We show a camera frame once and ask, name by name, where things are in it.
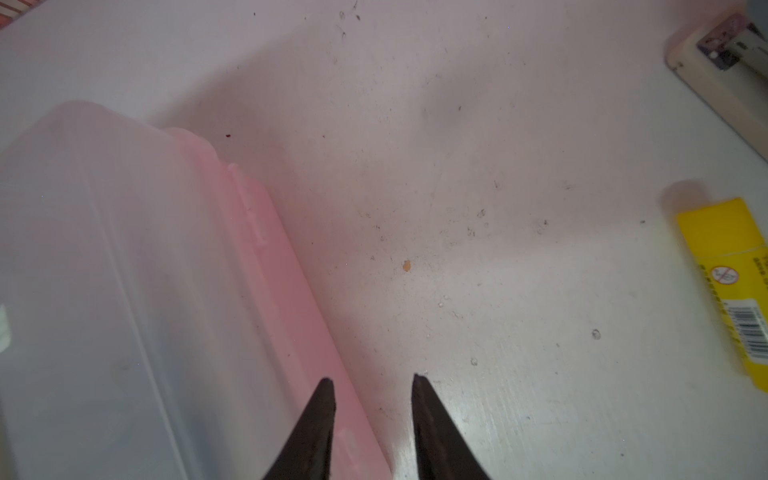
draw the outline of barcode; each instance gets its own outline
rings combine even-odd
[[[755,362],[768,362],[768,335],[765,319],[755,300],[724,300],[733,328],[746,354]]]

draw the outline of white table surface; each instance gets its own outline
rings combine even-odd
[[[0,148],[85,99],[258,177],[396,478],[414,372],[493,478],[765,478],[670,222],[742,196],[768,232],[768,165],[663,62],[722,7],[49,0],[0,31]]]

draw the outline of yellow cap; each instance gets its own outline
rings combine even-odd
[[[765,244],[755,220],[740,198],[678,214],[677,223],[695,257],[719,257]]]

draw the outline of plastic container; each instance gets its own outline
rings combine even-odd
[[[67,103],[0,182],[18,478],[258,479],[324,376],[333,477],[391,477],[269,196],[206,141]]]
[[[768,247],[744,200],[677,216],[755,386],[768,392]]]

